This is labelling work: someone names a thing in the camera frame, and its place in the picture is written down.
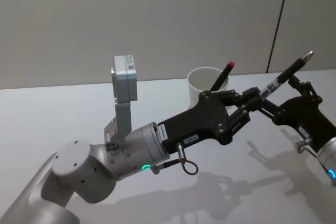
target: table surface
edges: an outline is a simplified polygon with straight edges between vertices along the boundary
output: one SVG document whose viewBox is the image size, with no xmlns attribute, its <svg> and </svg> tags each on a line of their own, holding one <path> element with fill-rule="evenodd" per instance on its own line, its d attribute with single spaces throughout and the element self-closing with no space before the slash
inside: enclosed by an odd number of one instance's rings
<svg viewBox="0 0 336 224">
<path fill-rule="evenodd" d="M 336 70 L 297 76 L 311 81 L 324 100 L 320 110 L 336 124 Z M 231 76 L 228 88 L 263 88 L 275 77 Z M 279 105 L 297 95 L 286 84 L 270 100 Z M 138 82 L 133 129 L 183 112 L 188 101 L 186 79 Z M 103 128 L 114 115 L 112 84 L 0 90 L 0 216 L 64 144 L 102 143 Z M 118 182 L 99 204 L 74 195 L 67 208 L 87 224 L 334 223 L 336 190 L 316 159 L 296 153 L 298 134 L 259 112 L 250 117 L 231 144 L 205 140 L 186 149 L 199 165 L 196 176 L 180 166 L 159 175 L 145 170 Z"/>
</svg>

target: wall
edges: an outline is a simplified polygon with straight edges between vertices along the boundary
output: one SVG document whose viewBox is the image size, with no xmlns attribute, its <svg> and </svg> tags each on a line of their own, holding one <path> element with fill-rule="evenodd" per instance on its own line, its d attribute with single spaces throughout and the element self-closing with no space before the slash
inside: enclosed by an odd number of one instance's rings
<svg viewBox="0 0 336 224">
<path fill-rule="evenodd" d="M 124 54 L 139 80 L 265 72 L 281 1 L 0 0 L 0 89 L 110 82 Z"/>
<path fill-rule="evenodd" d="M 310 50 L 306 70 L 336 68 L 336 1 L 286 0 L 269 71 L 282 71 Z"/>
</svg>

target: white label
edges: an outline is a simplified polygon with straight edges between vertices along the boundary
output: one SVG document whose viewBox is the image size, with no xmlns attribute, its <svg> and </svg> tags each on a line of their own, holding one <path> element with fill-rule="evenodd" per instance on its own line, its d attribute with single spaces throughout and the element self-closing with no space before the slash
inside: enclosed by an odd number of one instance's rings
<svg viewBox="0 0 336 224">
<path fill-rule="evenodd" d="M 309 134 L 301 126 L 299 127 L 299 132 L 305 137 L 309 138 Z"/>
<path fill-rule="evenodd" d="M 134 60 L 132 55 L 126 55 L 127 71 L 135 70 Z"/>
<path fill-rule="evenodd" d="M 196 134 L 196 135 L 190 136 L 190 137 L 186 138 L 185 140 L 183 140 L 183 143 L 184 144 L 189 144 L 189 143 L 197 141 L 198 139 L 200 139 L 200 138 Z"/>
<path fill-rule="evenodd" d="M 167 131 L 164 124 L 159 125 L 159 134 L 162 141 L 168 139 Z"/>
</svg>

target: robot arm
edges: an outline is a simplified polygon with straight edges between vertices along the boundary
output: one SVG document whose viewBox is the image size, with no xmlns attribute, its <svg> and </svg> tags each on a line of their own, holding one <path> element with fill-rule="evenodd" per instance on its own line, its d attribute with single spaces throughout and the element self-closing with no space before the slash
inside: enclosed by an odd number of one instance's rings
<svg viewBox="0 0 336 224">
<path fill-rule="evenodd" d="M 188 174 L 194 175 L 198 168 L 187 160 L 184 149 L 207 138 L 214 138 L 222 145 L 229 144 L 250 121 L 249 112 L 256 110 L 276 125 L 296 129 L 305 138 L 304 142 L 318 152 L 322 165 L 333 171 L 336 166 L 331 160 L 336 160 L 333 151 L 336 141 L 331 139 L 336 136 L 336 129 L 318 111 L 322 99 L 310 84 L 301 84 L 293 77 L 311 56 L 312 52 L 299 58 L 262 91 L 251 88 L 241 95 L 234 90 L 204 91 L 195 107 L 134 131 L 131 131 L 130 112 L 130 102 L 137 99 L 133 57 L 114 57 L 111 73 L 116 117 L 104 129 L 105 143 L 90 145 L 86 141 L 72 141 L 65 145 L 43 165 L 0 223 L 79 223 L 78 218 L 65 209 L 74 192 L 86 202 L 97 203 L 111 194 L 117 180 L 147 168 L 158 174 L 161 169 L 178 163 Z M 302 97 L 277 107 L 267 97 L 288 79 Z M 225 107 L 230 105 L 238 109 L 229 116 Z M 165 162 L 175 152 L 179 158 Z M 188 172 L 184 167 L 186 162 L 194 164 L 196 172 Z"/>
</svg>

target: pen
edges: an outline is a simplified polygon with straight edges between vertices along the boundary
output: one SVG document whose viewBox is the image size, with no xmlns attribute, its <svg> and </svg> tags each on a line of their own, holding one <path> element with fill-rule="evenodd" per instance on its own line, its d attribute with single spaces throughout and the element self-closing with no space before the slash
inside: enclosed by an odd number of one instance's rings
<svg viewBox="0 0 336 224">
<path fill-rule="evenodd" d="M 235 66 L 235 63 L 233 61 L 230 61 L 226 65 L 223 72 L 220 73 L 219 77 L 217 78 L 213 86 L 211 87 L 210 89 L 211 92 L 217 91 L 223 85 L 224 81 L 227 79 L 227 77 L 229 76 L 229 73 L 231 72 L 234 66 Z"/>
<path fill-rule="evenodd" d="M 277 78 L 275 78 L 267 87 L 265 87 L 259 95 L 262 100 L 266 99 L 274 91 L 276 91 L 283 83 L 291 78 L 300 68 L 302 68 L 308 60 L 314 55 L 313 51 L 310 51 L 302 58 L 297 59 L 289 68 L 282 72 Z"/>
</svg>

